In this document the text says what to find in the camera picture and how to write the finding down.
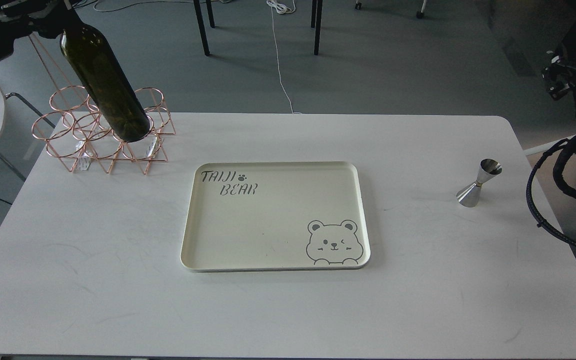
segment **wine bottle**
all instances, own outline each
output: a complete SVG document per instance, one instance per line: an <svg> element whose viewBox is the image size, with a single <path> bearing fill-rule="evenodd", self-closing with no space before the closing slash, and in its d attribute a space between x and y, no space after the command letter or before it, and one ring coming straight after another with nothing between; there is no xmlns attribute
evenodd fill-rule
<svg viewBox="0 0 576 360"><path fill-rule="evenodd" d="M64 2L68 11L59 41L61 53L114 134L125 142L143 139L151 130L151 122L108 41L99 30L82 22L68 0Z"/></svg>

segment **serving tray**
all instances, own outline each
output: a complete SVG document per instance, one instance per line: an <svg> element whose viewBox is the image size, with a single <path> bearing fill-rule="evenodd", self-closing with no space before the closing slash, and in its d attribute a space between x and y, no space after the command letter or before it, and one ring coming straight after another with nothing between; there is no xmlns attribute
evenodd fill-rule
<svg viewBox="0 0 576 360"><path fill-rule="evenodd" d="M194 174L181 249L192 271L358 269L368 259L349 162L209 163Z"/></svg>

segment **jigger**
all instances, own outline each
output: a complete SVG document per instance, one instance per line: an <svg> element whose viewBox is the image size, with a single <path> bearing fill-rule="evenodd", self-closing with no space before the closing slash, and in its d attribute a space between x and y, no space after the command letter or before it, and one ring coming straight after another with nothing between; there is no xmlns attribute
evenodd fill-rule
<svg viewBox="0 0 576 360"><path fill-rule="evenodd" d="M482 186L488 180L501 174L501 164L493 159L483 159L479 164L477 180L457 192L457 200L467 208L474 208L480 202Z"/></svg>

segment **black chair leg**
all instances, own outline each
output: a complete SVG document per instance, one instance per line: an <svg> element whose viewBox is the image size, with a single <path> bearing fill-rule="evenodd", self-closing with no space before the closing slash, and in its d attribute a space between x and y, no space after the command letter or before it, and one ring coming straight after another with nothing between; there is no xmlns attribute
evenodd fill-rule
<svg viewBox="0 0 576 360"><path fill-rule="evenodd" d="M199 0L193 0L194 14L197 15L197 25L199 25L199 35L201 35L201 45L203 46L203 54L210 57L210 50L208 49L208 39L206 39L206 27L204 26L204 16L202 15L202 8L199 6Z"/></svg>
<svg viewBox="0 0 576 360"><path fill-rule="evenodd" d="M320 54L320 33L322 32L323 0L317 0L317 18L315 19L315 55Z"/></svg>
<svg viewBox="0 0 576 360"><path fill-rule="evenodd" d="M213 16L213 2L211 0L206 0L206 9L208 11L208 23L210 27L215 29L215 18Z"/></svg>
<svg viewBox="0 0 576 360"><path fill-rule="evenodd" d="M317 13L317 0L312 0L312 11L310 12L310 27L315 28L315 14Z"/></svg>

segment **cartoon bear face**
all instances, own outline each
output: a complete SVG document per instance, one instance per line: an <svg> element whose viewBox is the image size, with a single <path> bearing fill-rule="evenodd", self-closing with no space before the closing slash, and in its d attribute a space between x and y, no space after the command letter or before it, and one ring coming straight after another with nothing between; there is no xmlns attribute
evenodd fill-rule
<svg viewBox="0 0 576 360"><path fill-rule="evenodd" d="M324 225L313 220L308 224L310 242L306 254L315 264L358 264L364 247L357 238L357 224L351 219L339 225Z"/></svg>

